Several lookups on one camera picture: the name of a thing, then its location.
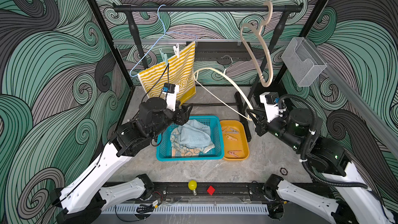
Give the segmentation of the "cream plastic hanger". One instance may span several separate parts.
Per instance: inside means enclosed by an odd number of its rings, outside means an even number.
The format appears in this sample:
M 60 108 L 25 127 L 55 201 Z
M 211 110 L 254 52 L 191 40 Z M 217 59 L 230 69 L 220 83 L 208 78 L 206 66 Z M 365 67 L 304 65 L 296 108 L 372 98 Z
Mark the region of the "cream plastic hanger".
M 207 89 L 208 86 L 232 86 L 248 110 L 253 109 L 251 97 L 245 94 L 242 87 L 253 86 L 255 82 L 254 66 L 248 61 L 236 61 L 226 55 L 222 60 L 230 62 L 220 65 L 216 58 L 201 58 L 195 55 L 193 79 L 197 86 Z

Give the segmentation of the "orange clothespin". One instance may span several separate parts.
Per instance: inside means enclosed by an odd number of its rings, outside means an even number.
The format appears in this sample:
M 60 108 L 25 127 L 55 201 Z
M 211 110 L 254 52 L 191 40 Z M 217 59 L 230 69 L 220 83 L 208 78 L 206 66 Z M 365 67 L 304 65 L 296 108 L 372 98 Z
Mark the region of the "orange clothespin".
M 233 137 L 233 136 L 230 136 L 230 135 L 227 135 L 227 134 L 226 134 L 226 138 L 227 138 L 228 140 L 231 140 L 231 141 L 238 141 L 237 138 L 235 138 L 235 137 Z

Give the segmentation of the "bunny pattern towel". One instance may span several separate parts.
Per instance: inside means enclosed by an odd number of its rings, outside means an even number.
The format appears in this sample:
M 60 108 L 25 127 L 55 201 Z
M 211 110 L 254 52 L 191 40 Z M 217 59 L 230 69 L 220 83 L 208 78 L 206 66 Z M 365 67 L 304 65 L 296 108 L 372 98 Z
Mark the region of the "bunny pattern towel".
M 179 145 L 176 140 L 178 138 L 179 132 L 177 128 L 175 128 L 170 135 L 170 141 L 172 146 L 172 157 L 183 157 L 183 158 L 191 158 L 198 157 L 199 155 L 207 154 L 215 148 L 215 144 L 213 143 L 210 146 L 205 148 L 187 148 L 183 145 Z

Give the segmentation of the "light blue towel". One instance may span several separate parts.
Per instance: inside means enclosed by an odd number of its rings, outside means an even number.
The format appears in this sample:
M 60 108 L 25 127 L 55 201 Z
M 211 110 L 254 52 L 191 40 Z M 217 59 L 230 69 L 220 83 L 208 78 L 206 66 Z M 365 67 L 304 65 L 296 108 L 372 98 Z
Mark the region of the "light blue towel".
M 213 144 L 210 126 L 197 120 L 189 120 L 177 128 L 179 135 L 176 142 L 187 148 L 205 148 Z

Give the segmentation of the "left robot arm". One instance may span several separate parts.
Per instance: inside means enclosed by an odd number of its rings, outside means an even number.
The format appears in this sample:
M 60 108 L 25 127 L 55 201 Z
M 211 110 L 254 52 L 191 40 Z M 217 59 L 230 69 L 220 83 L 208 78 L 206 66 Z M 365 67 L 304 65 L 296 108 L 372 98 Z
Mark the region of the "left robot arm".
M 141 174 L 132 181 L 105 187 L 107 180 L 125 163 L 148 147 L 170 125 L 188 122 L 193 104 L 174 103 L 152 97 L 139 105 L 136 116 L 120 125 L 100 155 L 69 186 L 57 188 L 50 194 L 51 204 L 61 208 L 59 224 L 90 224 L 102 211 L 131 199 L 147 200 L 154 191 L 148 175 Z

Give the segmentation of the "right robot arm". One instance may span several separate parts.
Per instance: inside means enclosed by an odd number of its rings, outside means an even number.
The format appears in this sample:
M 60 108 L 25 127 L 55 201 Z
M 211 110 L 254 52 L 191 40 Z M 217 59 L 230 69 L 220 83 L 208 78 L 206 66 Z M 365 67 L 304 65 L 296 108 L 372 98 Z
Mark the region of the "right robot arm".
M 299 163 L 312 180 L 341 195 L 340 199 L 327 198 L 271 175 L 263 185 L 271 202 L 270 217 L 279 219 L 284 204 L 291 202 L 332 224 L 397 223 L 397 214 L 389 211 L 376 188 L 365 182 L 346 149 L 320 135 L 322 121 L 310 102 L 293 94 L 267 93 L 264 108 L 248 109 L 247 114 L 258 136 L 274 135 L 299 155 Z

